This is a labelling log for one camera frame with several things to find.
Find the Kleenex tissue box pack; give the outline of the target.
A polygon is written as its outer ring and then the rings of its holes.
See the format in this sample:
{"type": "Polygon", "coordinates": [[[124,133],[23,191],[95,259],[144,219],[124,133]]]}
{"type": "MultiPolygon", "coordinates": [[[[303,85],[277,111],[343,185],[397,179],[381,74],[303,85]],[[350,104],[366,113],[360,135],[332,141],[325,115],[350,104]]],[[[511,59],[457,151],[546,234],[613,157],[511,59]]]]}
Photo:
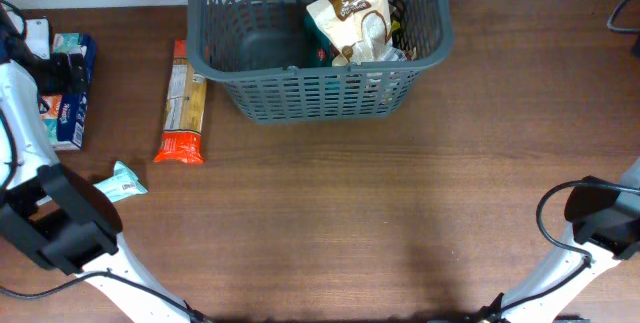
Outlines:
{"type": "MultiPolygon", "coordinates": [[[[69,55],[72,67],[80,67],[81,78],[91,85],[97,45],[93,38],[81,33],[58,33],[52,53],[69,55]]],[[[88,111],[88,92],[42,96],[39,103],[48,140],[55,151],[77,151],[82,148],[88,111]]]]}

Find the small mint green packet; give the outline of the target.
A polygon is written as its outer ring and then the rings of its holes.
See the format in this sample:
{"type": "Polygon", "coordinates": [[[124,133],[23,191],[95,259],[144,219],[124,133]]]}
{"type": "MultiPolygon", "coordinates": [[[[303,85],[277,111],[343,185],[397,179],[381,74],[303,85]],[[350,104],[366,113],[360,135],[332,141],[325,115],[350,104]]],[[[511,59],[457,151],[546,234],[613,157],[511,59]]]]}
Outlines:
{"type": "Polygon", "coordinates": [[[113,175],[94,185],[111,203],[135,195],[144,195],[148,190],[140,183],[139,177],[123,162],[114,164],[113,175]]]}

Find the orange pasta packet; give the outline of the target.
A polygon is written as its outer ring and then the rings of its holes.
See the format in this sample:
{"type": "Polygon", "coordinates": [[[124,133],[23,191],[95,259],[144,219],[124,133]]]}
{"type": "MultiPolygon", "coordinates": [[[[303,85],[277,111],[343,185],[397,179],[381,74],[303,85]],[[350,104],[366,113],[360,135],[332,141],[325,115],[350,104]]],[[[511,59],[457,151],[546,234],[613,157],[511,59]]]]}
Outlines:
{"type": "Polygon", "coordinates": [[[163,128],[156,163],[180,161],[202,164],[201,133],[207,79],[198,74],[187,58],[186,41],[175,40],[163,128]]]}

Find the green Nescafe bag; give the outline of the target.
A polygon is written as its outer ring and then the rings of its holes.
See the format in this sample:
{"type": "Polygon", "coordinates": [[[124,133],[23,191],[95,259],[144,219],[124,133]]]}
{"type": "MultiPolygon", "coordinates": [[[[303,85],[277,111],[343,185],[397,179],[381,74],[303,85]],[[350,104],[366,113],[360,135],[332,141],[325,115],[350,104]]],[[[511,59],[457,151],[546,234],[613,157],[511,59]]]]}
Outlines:
{"type": "Polygon", "coordinates": [[[405,51],[369,38],[357,42],[351,51],[348,51],[352,53],[348,59],[318,28],[309,14],[304,17],[303,27],[309,51],[306,65],[309,67],[344,67],[349,64],[399,62],[410,59],[405,51]]]}

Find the beige Pantree snack bag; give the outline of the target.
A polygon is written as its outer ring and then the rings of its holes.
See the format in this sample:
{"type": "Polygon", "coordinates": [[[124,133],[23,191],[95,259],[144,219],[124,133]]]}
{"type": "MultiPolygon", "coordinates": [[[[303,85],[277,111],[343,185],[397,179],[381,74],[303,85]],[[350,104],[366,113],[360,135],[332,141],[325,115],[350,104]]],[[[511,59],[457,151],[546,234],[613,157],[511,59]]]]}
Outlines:
{"type": "Polygon", "coordinates": [[[407,61],[393,46],[388,0],[316,0],[307,13],[328,40],[333,67],[386,61],[407,61]]]}

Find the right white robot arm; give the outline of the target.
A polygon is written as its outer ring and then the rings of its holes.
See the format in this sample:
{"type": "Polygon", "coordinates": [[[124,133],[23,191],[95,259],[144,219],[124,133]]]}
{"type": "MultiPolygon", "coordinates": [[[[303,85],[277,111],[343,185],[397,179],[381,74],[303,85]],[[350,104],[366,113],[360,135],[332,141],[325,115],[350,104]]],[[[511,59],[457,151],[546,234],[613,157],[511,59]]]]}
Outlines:
{"type": "Polygon", "coordinates": [[[548,190],[536,207],[536,224],[553,248],[529,276],[499,294],[470,322],[560,322],[561,312],[591,282],[639,252],[639,163],[617,184],[586,176],[548,190]],[[554,238],[543,210],[555,194],[568,189],[566,225],[554,238]]]}

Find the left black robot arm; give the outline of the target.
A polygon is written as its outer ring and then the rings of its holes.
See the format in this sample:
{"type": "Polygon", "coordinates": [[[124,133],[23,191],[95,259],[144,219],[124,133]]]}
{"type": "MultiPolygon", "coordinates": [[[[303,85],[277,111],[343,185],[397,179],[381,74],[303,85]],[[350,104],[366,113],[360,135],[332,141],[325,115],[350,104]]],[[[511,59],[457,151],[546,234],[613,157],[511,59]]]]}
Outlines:
{"type": "Polygon", "coordinates": [[[28,23],[1,3],[1,235],[45,270],[86,282],[133,322],[206,322],[170,293],[129,248],[108,197],[64,166],[40,118],[43,96],[85,93],[82,54],[43,59],[28,47],[28,23]]]}

